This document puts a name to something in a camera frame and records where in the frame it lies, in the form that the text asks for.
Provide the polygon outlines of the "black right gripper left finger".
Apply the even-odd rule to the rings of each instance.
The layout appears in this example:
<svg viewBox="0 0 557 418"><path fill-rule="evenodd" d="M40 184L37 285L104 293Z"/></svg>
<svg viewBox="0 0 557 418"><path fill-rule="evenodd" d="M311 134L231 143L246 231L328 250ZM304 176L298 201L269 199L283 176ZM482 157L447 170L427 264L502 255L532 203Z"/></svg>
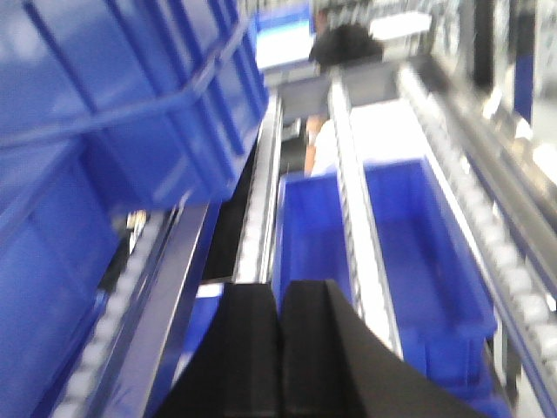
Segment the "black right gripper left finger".
<svg viewBox="0 0 557 418"><path fill-rule="evenodd" d="M279 319L266 284L227 284L156 417L277 417Z"/></svg>

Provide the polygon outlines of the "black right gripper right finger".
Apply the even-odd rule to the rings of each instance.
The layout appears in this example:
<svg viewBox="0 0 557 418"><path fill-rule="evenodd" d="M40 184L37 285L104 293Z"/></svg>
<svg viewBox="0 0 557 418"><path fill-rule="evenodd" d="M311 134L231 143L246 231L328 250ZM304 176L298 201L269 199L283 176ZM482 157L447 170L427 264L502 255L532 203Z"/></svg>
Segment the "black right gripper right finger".
<svg viewBox="0 0 557 418"><path fill-rule="evenodd" d="M393 354L332 280L295 280L282 300L287 417L478 417Z"/></svg>

